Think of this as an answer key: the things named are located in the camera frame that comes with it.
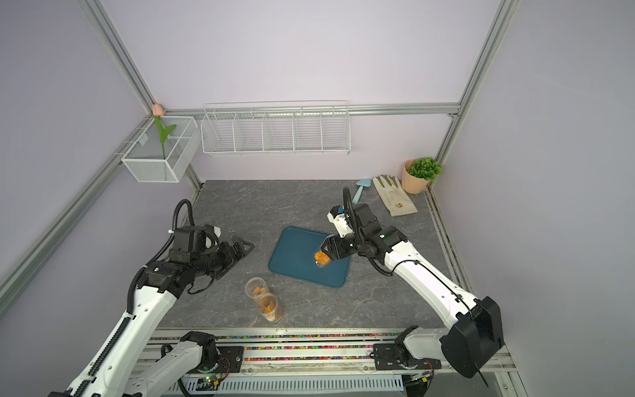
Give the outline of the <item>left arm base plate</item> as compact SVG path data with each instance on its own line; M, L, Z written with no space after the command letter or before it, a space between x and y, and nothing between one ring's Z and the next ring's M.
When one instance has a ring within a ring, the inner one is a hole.
M205 362L188 372L189 375L234 374L241 371L245 348L243 346L217 347L215 362Z

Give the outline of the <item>clear jar with cookies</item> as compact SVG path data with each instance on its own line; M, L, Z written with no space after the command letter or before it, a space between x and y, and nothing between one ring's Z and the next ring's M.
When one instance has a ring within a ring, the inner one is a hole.
M332 262L331 256L327 256L321 252L321 248L314 254L314 261L316 266L322 268L329 265Z

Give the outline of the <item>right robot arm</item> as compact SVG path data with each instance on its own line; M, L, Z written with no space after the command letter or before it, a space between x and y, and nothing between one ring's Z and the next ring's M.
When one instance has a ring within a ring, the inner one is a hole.
M395 339L388 359L414 368L427 359L446 360L460 375L471 378L504 346L502 314L491 297L477 298L426 260L397 228L385 227L366 204L355 204L349 188L343 204L327 215L336 233L325 238L321 254L331 261L366 258L382 276L398 276L434 309L443 321L441 332L410 326Z

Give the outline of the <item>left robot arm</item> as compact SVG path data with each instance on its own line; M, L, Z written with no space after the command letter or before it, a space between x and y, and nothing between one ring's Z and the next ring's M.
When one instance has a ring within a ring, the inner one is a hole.
M165 347L158 361L139 376L132 372L150 337L182 294L196 294L197 278L220 280L254 244L242 238L220 238L219 228L198 226L192 203L181 200L175 207L188 210L188 223L174 225L168 241L134 276L127 291L127 307L117 326L87 367L62 391L64 396L161 396L191 371L210 373L213 384L222 382L236 360L221 353L216 337L190 331L174 347Z

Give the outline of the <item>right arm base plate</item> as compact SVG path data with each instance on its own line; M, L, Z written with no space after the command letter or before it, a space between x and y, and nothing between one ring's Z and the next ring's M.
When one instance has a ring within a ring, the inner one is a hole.
M376 343L373 345L369 357L375 363L378 371L424 370L435 371L442 368L437 359L412 357L404 347L395 343Z

